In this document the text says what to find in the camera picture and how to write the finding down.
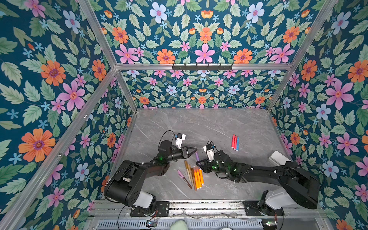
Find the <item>flower center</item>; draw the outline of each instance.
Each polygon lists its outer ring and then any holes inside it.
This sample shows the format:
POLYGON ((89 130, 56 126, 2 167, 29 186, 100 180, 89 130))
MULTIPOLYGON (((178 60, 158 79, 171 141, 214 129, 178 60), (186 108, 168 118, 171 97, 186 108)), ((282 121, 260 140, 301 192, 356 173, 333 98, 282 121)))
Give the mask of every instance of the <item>flower center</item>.
POLYGON ((33 144, 33 148, 35 148, 36 150, 40 150, 43 147, 43 141, 39 140, 36 141, 36 143, 33 144))
POLYGON ((72 100, 75 100, 77 97, 78 96, 77 96, 76 92, 73 92, 73 93, 70 94, 70 99, 72 99, 72 100))
POLYGON ((357 70, 357 74, 358 75, 361 75, 363 73, 363 68, 359 68, 358 70, 357 70))
POLYGON ((59 73, 58 73, 58 71, 56 70, 56 69, 52 69, 51 71, 50 71, 50 75, 51 75, 51 77, 56 77, 57 75, 58 75, 59 73))

